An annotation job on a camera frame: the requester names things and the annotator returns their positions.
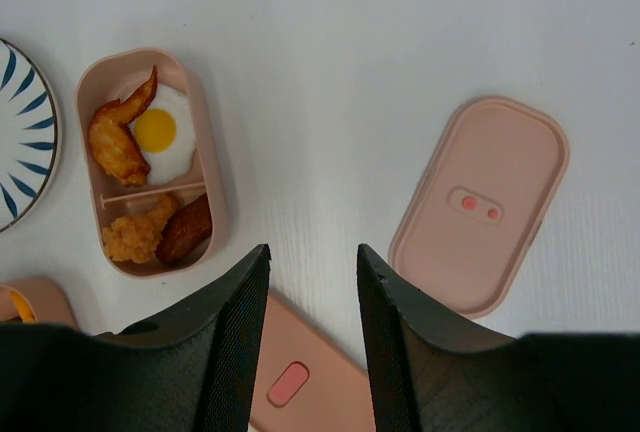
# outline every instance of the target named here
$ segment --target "white surface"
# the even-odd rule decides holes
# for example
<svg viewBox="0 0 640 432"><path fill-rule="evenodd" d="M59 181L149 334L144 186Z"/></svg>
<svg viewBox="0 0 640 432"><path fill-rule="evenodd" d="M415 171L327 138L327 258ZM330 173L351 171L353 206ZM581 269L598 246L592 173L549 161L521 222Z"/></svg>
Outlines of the white surface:
<svg viewBox="0 0 640 432"><path fill-rule="evenodd" d="M66 119L46 200L0 236L0 278L53 277L88 332L153 314L269 242L273 285L364 363L356 246L386 257L447 117L485 93L553 115L572 158L482 322L638 329L637 0L0 0L0 18ZM199 270L153 280L119 275L99 251L73 108L85 68L139 46L175 52L206 85L235 226Z"/></svg>

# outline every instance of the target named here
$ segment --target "pink container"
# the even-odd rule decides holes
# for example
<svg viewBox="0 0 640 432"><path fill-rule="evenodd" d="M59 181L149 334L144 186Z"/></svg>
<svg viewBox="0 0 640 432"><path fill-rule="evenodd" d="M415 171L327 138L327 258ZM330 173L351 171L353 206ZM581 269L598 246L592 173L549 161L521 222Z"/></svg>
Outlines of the pink container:
<svg viewBox="0 0 640 432"><path fill-rule="evenodd" d="M0 284L0 322L18 318L18 311L10 297L11 292L22 296L27 302L36 323L76 327L73 312L62 290L42 277L29 277Z"/></svg>
<svg viewBox="0 0 640 432"><path fill-rule="evenodd" d="M147 184L135 188L124 187L115 178L109 177L91 156L89 125L100 106L116 98L128 97L149 78L154 65L158 68L159 84L168 85L187 95L195 128L196 151L189 173L162 186ZM180 264L169 267L155 258L145 264L112 262L116 269L139 278L184 271L204 261L224 245L229 235L229 219L204 90L200 81L177 59L165 51L151 48L106 57L89 67L80 79L76 90L76 109L82 128L99 235L103 227L108 227L118 217L147 212L162 193L170 192L181 206L204 192L209 200L213 233Z"/></svg>

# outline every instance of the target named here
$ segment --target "egg white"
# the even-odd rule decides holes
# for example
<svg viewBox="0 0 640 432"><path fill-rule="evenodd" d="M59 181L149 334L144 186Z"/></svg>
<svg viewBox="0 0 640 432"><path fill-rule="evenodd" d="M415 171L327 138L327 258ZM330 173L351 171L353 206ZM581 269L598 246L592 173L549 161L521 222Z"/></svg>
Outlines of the egg white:
<svg viewBox="0 0 640 432"><path fill-rule="evenodd" d="M162 109L168 112L176 123L176 137L168 149L162 152L147 152L140 149L142 156L151 166L147 183L162 185L171 182L191 170L193 153L196 150L196 134L191 122L191 112L187 96L167 85L158 84L156 96L147 110ZM131 133L137 119L129 124Z"/></svg>

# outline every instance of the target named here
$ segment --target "striped plate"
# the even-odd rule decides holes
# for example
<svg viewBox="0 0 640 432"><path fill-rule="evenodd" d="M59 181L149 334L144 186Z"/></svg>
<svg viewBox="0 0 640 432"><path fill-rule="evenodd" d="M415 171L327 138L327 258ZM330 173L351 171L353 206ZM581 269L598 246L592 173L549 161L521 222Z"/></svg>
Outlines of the striped plate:
<svg viewBox="0 0 640 432"><path fill-rule="evenodd" d="M0 232L42 197L58 158L59 118L34 63L0 38Z"/></svg>

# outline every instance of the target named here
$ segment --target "table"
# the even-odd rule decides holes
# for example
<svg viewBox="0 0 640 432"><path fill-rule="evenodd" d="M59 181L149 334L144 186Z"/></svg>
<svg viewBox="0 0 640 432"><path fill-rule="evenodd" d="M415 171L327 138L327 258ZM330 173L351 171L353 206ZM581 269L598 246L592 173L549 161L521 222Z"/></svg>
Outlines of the table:
<svg viewBox="0 0 640 432"><path fill-rule="evenodd" d="M489 93L554 116L572 158L505 302L480 322L638 330L637 0L0 0L0 19L64 115L58 174L0 237L0 280L53 278L88 333L171 305L268 242L273 286L364 365L356 246L386 256L448 116ZM149 280L100 252L73 105L92 62L141 46L205 84L234 223L210 261Z"/></svg>

